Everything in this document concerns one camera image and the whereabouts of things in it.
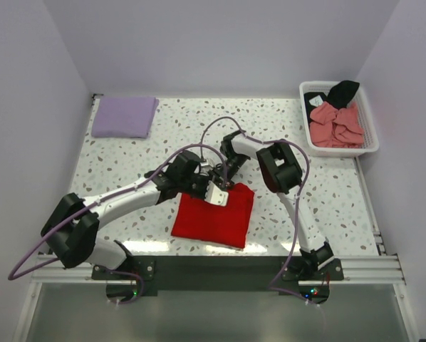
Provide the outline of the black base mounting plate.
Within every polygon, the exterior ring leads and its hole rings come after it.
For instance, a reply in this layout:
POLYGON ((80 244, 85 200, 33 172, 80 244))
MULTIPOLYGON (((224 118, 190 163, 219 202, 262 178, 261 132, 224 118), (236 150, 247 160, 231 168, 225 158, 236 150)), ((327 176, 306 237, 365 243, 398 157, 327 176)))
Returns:
POLYGON ((119 274, 94 266, 91 278, 106 282, 109 299, 157 296, 161 291, 265 291, 270 286, 297 291, 323 302, 328 284, 342 281, 340 259, 313 271, 300 256, 288 266, 284 256, 134 256, 119 274))

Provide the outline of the pink t shirt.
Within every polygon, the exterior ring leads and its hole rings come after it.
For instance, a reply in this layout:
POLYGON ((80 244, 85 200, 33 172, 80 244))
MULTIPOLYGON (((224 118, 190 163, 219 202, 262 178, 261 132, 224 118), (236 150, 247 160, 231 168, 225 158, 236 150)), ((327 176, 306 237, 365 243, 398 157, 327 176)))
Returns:
POLYGON ((335 109, 324 102, 309 115, 311 142, 316 147, 359 148, 365 142, 365 131, 358 122, 358 114, 355 103, 335 109))

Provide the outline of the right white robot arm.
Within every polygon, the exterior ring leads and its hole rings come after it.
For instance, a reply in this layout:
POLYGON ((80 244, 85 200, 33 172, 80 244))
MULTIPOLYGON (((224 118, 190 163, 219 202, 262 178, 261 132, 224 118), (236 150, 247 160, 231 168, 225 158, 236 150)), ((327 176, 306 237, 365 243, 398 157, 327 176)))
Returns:
POLYGON ((328 271, 334 254, 308 205, 302 202, 310 163, 306 153, 300 151, 306 161, 306 169, 303 170, 293 148, 297 148, 296 144, 286 140, 261 142, 236 131, 222 139, 220 152, 229 161, 228 176, 237 172, 246 160, 258 162, 264 184, 278 196, 293 222, 293 240, 299 245, 301 255, 293 259, 291 254, 295 248, 291 247, 289 260, 283 268, 297 279, 317 280, 328 271))

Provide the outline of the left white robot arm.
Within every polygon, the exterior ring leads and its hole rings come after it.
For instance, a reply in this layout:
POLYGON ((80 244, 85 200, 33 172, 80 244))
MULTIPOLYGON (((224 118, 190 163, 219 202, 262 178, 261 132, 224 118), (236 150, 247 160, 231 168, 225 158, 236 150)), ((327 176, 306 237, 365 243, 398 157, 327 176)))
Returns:
POLYGON ((199 157, 181 152, 168 166, 159 166, 136 182, 105 194, 80 198, 64 196, 41 230, 49 248, 65 268, 88 262, 126 279, 136 274, 133 256, 121 242, 98 238, 107 224, 137 209, 152 207, 179 193, 212 204, 223 204, 224 194, 211 171, 198 172, 199 157))

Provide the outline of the red t shirt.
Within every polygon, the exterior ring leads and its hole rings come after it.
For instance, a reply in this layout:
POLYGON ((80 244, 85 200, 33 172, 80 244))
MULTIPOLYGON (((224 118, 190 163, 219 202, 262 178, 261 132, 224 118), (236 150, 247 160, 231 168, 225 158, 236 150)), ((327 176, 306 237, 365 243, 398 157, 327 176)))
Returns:
POLYGON ((228 193, 224 207, 183 194, 171 235, 243 249, 254 205, 254 192, 239 183, 228 193))

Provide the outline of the white plastic laundry basket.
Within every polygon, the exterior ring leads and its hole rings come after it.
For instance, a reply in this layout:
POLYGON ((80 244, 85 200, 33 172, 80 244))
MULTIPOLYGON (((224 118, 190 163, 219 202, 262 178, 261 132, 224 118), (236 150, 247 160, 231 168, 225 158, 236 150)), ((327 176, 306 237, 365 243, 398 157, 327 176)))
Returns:
POLYGON ((358 157, 378 150, 370 106, 359 82, 305 81, 299 93, 310 155, 358 157))

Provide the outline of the folded lilac t shirt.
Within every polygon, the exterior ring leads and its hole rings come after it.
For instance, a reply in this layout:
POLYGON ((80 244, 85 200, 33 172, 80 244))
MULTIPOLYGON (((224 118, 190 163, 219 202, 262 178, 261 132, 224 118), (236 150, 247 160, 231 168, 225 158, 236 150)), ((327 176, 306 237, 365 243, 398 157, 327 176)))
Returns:
POLYGON ((91 135, 95 138, 146 139, 159 105, 155 97, 112 97, 99 99, 91 135))

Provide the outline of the aluminium frame rail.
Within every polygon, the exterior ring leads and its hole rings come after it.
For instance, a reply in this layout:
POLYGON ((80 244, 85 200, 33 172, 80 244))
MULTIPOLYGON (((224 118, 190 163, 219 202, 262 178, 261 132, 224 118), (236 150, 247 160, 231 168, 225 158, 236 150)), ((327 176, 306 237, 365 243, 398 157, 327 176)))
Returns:
MULTIPOLYGON (((341 271, 348 284, 405 284, 405 277, 397 256, 342 256, 341 271)), ((35 270, 30 282, 40 284, 87 284, 92 282, 93 266, 82 263, 65 269, 61 262, 35 270)))

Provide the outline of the black t shirt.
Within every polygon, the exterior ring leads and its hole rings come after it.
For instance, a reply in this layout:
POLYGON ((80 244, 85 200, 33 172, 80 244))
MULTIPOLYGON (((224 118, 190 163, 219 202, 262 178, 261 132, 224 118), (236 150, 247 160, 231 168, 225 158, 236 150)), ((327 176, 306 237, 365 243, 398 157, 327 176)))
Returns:
POLYGON ((306 81, 299 86, 299 90, 303 96, 306 115, 309 117, 311 112, 324 102, 331 104, 335 109, 346 108, 354 99, 359 87, 359 82, 350 80, 333 82, 332 85, 306 81))

